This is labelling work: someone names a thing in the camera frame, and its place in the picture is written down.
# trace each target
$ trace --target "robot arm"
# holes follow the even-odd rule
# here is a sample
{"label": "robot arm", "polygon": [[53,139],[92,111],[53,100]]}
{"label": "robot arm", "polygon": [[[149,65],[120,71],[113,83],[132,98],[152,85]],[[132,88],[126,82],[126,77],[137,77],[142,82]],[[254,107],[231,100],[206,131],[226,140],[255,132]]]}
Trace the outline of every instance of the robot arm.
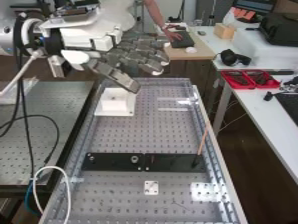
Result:
{"label": "robot arm", "polygon": [[134,25],[134,20],[132,22],[126,8],[117,12],[130,23],[125,21],[125,29],[114,22],[116,18],[109,20],[117,15],[110,15],[100,5],[60,9],[46,21],[21,15],[13,29],[13,40],[19,41],[16,46],[27,55],[48,58],[54,77],[64,77],[70,65],[77,70],[90,70],[137,93],[140,84],[126,72],[142,70],[160,75],[162,66],[169,64],[169,58],[160,50],[168,41],[138,35],[125,37],[124,31]]}

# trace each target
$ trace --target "black metal bracket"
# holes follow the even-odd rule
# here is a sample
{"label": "black metal bracket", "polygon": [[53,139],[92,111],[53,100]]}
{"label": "black metal bracket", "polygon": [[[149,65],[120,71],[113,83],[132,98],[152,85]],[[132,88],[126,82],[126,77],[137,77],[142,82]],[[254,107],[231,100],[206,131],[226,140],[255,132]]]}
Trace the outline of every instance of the black metal bracket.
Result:
{"label": "black metal bracket", "polygon": [[205,173],[203,157],[195,154],[86,153],[84,171]]}

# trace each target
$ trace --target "cardboard box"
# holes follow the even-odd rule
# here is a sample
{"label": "cardboard box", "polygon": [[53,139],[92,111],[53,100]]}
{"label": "cardboard box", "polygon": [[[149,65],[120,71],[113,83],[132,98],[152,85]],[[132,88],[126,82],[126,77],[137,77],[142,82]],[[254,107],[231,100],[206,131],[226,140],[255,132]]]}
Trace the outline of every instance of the cardboard box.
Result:
{"label": "cardboard box", "polygon": [[233,27],[225,26],[222,23],[217,23],[214,27],[214,34],[221,39],[233,39],[235,29]]}

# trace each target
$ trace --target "metal table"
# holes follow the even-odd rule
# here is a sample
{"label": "metal table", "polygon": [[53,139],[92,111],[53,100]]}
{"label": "metal table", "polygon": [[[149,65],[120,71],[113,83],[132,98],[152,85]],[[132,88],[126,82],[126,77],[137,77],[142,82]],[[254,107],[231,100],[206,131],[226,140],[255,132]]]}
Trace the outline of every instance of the metal table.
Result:
{"label": "metal table", "polygon": [[[138,79],[134,117],[94,117],[105,82],[65,167],[70,177],[69,223],[247,223],[217,140],[210,130],[201,173],[82,171],[86,153],[195,154],[207,121],[189,79]],[[158,195],[144,194],[144,182],[158,181]],[[41,223],[62,223],[65,184],[57,184]]]}
{"label": "metal table", "polygon": [[[60,142],[48,165],[56,165],[73,133],[93,82],[39,82],[27,95],[28,114],[49,116],[60,128]],[[0,106],[0,124],[9,121],[15,105]],[[29,118],[35,170],[48,156],[54,140],[56,129],[44,118]],[[25,140],[24,120],[16,121],[8,134],[0,139],[0,192],[17,192],[27,189],[29,180],[29,152]],[[45,175],[40,186],[46,187],[52,172]]]}

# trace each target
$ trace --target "person's hand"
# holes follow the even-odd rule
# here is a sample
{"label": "person's hand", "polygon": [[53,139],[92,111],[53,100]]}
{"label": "person's hand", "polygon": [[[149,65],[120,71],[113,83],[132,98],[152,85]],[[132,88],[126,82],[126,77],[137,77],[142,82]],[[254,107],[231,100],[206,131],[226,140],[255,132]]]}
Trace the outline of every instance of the person's hand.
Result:
{"label": "person's hand", "polygon": [[164,30],[164,33],[170,42],[174,40],[182,40],[182,36],[176,32],[170,32],[168,29]]}

